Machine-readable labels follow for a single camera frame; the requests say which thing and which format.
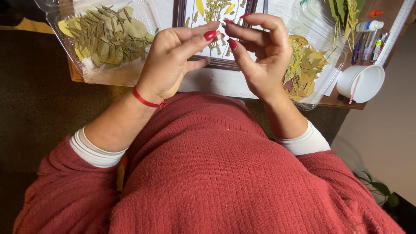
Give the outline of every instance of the ribbed knit sweater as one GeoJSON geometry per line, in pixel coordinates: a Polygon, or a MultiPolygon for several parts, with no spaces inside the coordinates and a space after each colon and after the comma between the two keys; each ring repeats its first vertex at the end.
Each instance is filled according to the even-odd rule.
{"type": "Polygon", "coordinates": [[[401,234],[332,151],[295,157],[248,109],[184,93],[157,110],[117,166],[98,168],[69,136],[39,167],[17,234],[401,234]]]}

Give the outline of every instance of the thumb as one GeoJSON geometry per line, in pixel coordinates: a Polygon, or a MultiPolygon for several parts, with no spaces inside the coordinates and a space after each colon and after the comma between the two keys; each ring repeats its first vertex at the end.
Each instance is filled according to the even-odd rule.
{"type": "Polygon", "coordinates": [[[180,46],[171,50],[176,59],[188,60],[192,55],[207,47],[212,41],[224,38],[224,34],[217,31],[208,31],[205,34],[192,37],[180,46]]]}
{"type": "Polygon", "coordinates": [[[243,72],[244,76],[250,77],[254,75],[258,69],[258,64],[253,61],[245,47],[232,38],[228,39],[228,44],[233,52],[235,62],[243,72]]]}

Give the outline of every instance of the hand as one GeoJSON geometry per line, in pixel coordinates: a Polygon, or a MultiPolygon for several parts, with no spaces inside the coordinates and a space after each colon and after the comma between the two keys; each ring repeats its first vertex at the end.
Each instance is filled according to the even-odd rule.
{"type": "Polygon", "coordinates": [[[154,38],[136,88],[148,102],[162,103],[179,88],[183,76],[209,64],[209,59],[187,61],[212,41],[224,37],[217,32],[219,21],[196,28],[169,28],[154,38]]]}
{"type": "Polygon", "coordinates": [[[292,56],[286,27],[281,18],[273,15],[255,13],[242,18],[249,25],[269,29],[270,33],[226,21],[225,33],[243,40],[229,40],[235,61],[254,95],[265,102],[276,101],[285,94],[281,81],[292,56]],[[256,62],[247,51],[255,53],[256,62]]]}

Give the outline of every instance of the white undershirt sleeve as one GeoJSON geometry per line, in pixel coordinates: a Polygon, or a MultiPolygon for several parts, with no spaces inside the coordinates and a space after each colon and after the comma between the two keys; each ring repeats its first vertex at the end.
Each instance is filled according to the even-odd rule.
{"type": "Polygon", "coordinates": [[[69,144],[73,148],[73,150],[85,161],[89,164],[96,166],[96,167],[112,167],[117,165],[120,161],[121,157],[123,156],[124,152],[127,150],[123,150],[116,153],[111,153],[104,151],[94,144],[92,144],[84,133],[84,128],[78,130],[69,140],[69,144]]]}
{"type": "Polygon", "coordinates": [[[321,135],[318,129],[308,120],[308,128],[299,137],[295,139],[276,138],[276,142],[289,150],[294,156],[311,154],[330,150],[328,142],[321,135]]]}

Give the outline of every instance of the orange cap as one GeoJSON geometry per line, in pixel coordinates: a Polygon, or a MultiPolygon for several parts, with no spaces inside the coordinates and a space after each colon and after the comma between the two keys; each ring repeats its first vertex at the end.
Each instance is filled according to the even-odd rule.
{"type": "Polygon", "coordinates": [[[371,13],[370,13],[370,17],[371,18],[374,18],[374,17],[376,17],[376,16],[378,16],[378,15],[381,15],[381,14],[383,14],[384,13],[384,11],[380,11],[380,10],[372,10],[371,11],[371,13]]]}

